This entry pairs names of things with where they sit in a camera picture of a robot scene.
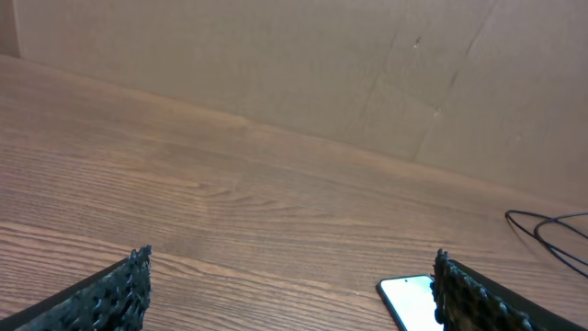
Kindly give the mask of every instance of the wooden tabletop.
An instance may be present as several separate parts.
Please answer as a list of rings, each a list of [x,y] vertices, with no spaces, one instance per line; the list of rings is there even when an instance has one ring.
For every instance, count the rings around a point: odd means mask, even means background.
[[[442,247],[588,326],[588,281],[512,208],[580,210],[0,57],[0,318],[151,244],[147,330],[390,330],[377,281]]]

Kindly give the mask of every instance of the black phone case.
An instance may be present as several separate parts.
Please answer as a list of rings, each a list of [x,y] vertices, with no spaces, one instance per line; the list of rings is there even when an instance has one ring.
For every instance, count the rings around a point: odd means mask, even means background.
[[[388,312],[392,316],[392,319],[394,320],[394,322],[396,323],[396,325],[398,326],[398,328],[401,331],[408,331],[408,330],[406,329],[406,326],[404,326],[404,323],[402,322],[401,318],[396,313],[396,310],[394,309],[394,306],[392,306],[392,302],[390,302],[390,300],[388,300],[388,297],[386,296],[386,293],[384,293],[384,290],[382,289],[382,281],[385,281],[385,280],[401,280],[401,279],[408,279],[408,278],[411,278],[411,277],[421,277],[421,276],[426,276],[426,277],[428,277],[428,278],[431,279],[431,276],[426,275],[426,274],[423,274],[423,275],[413,275],[413,276],[402,276],[402,277],[395,277],[395,278],[389,278],[389,279],[380,280],[378,282],[378,285],[376,285],[376,291],[378,292],[379,296],[382,298],[382,301],[386,305],[386,308],[388,309]]]

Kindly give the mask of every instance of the cable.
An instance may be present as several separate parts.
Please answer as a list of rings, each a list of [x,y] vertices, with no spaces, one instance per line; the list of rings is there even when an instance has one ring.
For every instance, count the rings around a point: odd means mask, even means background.
[[[521,226],[521,224],[517,223],[513,217],[511,216],[511,214],[519,214],[519,215],[525,215],[525,216],[531,216],[531,217],[536,217],[539,219],[543,219],[543,221],[541,221],[539,224],[537,224],[535,226],[535,229],[533,229],[533,233],[530,233],[526,228],[524,228],[523,226]],[[541,214],[537,214],[534,212],[529,212],[529,211],[507,211],[506,214],[504,215],[504,217],[506,218],[506,221],[516,225],[516,227],[518,227],[519,229],[521,229],[524,233],[530,235],[531,237],[535,238],[535,240],[539,241],[539,243],[541,243],[554,257],[556,257],[559,261],[563,262],[563,264],[565,264],[566,266],[572,268],[574,271],[578,272],[579,274],[581,274],[582,276],[584,276],[585,278],[588,278],[588,273],[584,272],[583,270],[577,268],[576,266],[574,266],[573,264],[571,264],[570,262],[568,262],[565,258],[561,257],[560,254],[569,257],[585,266],[588,266],[588,262],[582,260],[579,257],[575,257],[572,254],[564,251],[563,249],[545,241],[545,239],[543,239],[543,237],[541,236],[541,234],[539,233],[539,229],[541,228],[541,226],[546,225],[546,224],[558,224],[561,226],[566,227],[568,230],[572,230],[574,231],[576,234],[581,235],[582,237],[588,239],[588,235],[583,234],[582,232],[580,232],[579,230],[575,229],[574,227],[572,227],[571,225],[568,225],[564,222],[561,221],[561,219],[565,219],[565,218],[571,218],[571,217],[576,217],[576,216],[584,216],[584,215],[588,215],[588,212],[578,212],[578,213],[573,213],[573,214],[568,214],[568,215],[561,215],[561,216],[557,216],[557,217],[548,217],[545,215],[541,215]]]

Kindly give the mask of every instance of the phone screen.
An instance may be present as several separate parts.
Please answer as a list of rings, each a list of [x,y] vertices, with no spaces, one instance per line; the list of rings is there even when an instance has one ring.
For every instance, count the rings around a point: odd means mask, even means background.
[[[443,326],[435,320],[435,300],[428,276],[412,276],[394,280],[383,280],[379,284],[379,292],[389,306],[392,314],[396,314],[396,322],[406,331],[443,330]]]

